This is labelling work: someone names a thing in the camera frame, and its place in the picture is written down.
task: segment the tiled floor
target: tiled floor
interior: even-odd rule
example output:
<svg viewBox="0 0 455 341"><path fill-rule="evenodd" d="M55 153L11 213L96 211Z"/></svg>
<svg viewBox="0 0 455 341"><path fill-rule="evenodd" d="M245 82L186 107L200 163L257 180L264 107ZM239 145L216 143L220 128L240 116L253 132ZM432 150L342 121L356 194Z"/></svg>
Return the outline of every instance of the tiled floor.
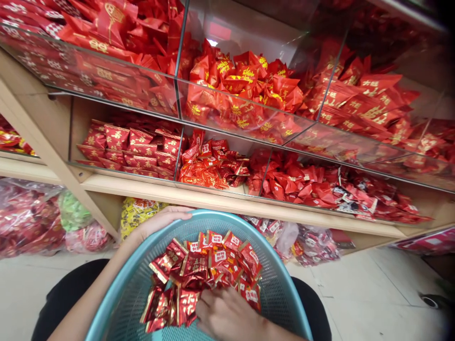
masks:
<svg viewBox="0 0 455 341"><path fill-rule="evenodd" d="M111 254L1 260L0 340L30 340L52 286L77 266ZM416 256L376 249L310 269L289 264L288 270L321 297L334 341L440 341L444 337L443 314L428 308L418 296L418 292L439 293L434 284L437 275Z"/></svg>

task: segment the plastic bag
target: plastic bag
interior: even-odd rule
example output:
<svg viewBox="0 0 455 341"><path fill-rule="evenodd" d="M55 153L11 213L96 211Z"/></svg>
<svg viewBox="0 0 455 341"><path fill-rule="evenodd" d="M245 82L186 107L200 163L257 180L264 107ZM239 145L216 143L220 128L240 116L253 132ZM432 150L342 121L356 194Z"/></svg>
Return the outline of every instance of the plastic bag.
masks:
<svg viewBox="0 0 455 341"><path fill-rule="evenodd" d="M297 238L303 254L296 260L304 267L314 266L340 259L340 252L329 229L311 225L300 225Z"/></svg>
<svg viewBox="0 0 455 341"><path fill-rule="evenodd" d="M120 220L120 234L124 241L133 230L148 218L153 217L163 208L168 206L154 200L126 197L123 201L122 218Z"/></svg>
<svg viewBox="0 0 455 341"><path fill-rule="evenodd" d="M40 191L16 186L9 178L0 180L0 258L55 253L63 245L57 189L31 181L24 184Z"/></svg>
<svg viewBox="0 0 455 341"><path fill-rule="evenodd" d="M95 221L84 205L68 190L59 195L58 206L62 215L62 227L67 232L85 228Z"/></svg>
<svg viewBox="0 0 455 341"><path fill-rule="evenodd" d="M65 245L70 252L92 253L106 251L113 243L112 237L97 222L66 233Z"/></svg>
<svg viewBox="0 0 455 341"><path fill-rule="evenodd" d="M299 236L299 226L296 223L284 222L283 231L276 241L275 250L283 261L293 258L291 247Z"/></svg>

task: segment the fingers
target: fingers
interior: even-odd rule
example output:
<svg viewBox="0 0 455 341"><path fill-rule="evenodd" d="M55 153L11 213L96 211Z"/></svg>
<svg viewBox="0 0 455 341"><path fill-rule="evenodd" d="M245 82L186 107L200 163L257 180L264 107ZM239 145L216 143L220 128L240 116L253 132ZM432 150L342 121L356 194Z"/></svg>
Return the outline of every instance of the fingers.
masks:
<svg viewBox="0 0 455 341"><path fill-rule="evenodd" d="M182 219L182 220L188 220L191 219L193 216L191 213L185 213L185 212L169 212L169 217L171 221L177 220L177 219Z"/></svg>
<svg viewBox="0 0 455 341"><path fill-rule="evenodd" d="M194 208L183 207L183 206L167 206L164 212L190 212L194 211Z"/></svg>
<svg viewBox="0 0 455 341"><path fill-rule="evenodd" d="M204 300L199 300L196 303L196 315L201 321L207 321L209 319L210 309Z"/></svg>
<svg viewBox="0 0 455 341"><path fill-rule="evenodd" d="M215 296L210 290L204 290L200 296L200 299L204 301L209 307L212 306L215 302Z"/></svg>

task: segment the hand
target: hand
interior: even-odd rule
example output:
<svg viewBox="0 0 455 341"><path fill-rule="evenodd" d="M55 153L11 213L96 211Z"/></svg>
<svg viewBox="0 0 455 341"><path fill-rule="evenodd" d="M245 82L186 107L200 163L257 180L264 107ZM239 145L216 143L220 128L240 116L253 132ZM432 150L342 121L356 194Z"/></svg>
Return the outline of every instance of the hand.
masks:
<svg viewBox="0 0 455 341"><path fill-rule="evenodd" d="M219 341L265 340L265 318L233 288L204 290L196 305L198 328Z"/></svg>
<svg viewBox="0 0 455 341"><path fill-rule="evenodd" d="M174 220L190 219L192 217L192 214L188 212L193 210L194 210L193 208L189 207L167 206L165 209L158 212L150 219L144 221L133 232L136 233L137 237L139 238L139 241L143 242L148 236L166 227Z"/></svg>

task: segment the plastic basket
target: plastic basket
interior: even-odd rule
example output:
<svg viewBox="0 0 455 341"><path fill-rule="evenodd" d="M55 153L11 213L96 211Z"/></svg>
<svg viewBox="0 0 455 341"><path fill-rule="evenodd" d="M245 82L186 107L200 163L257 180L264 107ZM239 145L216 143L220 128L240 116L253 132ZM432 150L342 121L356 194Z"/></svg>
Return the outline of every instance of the plastic basket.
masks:
<svg viewBox="0 0 455 341"><path fill-rule="evenodd" d="M86 340L212 340L196 323L189 328L166 327L152 334L139 322L150 289L151 260L164 252L172 238L195 241L208 229L220 234L231 230L241 241L249 240L263 266L262 315L288 331L312 340L299 295L282 261L267 240L236 215L210 210L192 211L190 220L177 220L148 237L119 272L93 319Z"/></svg>

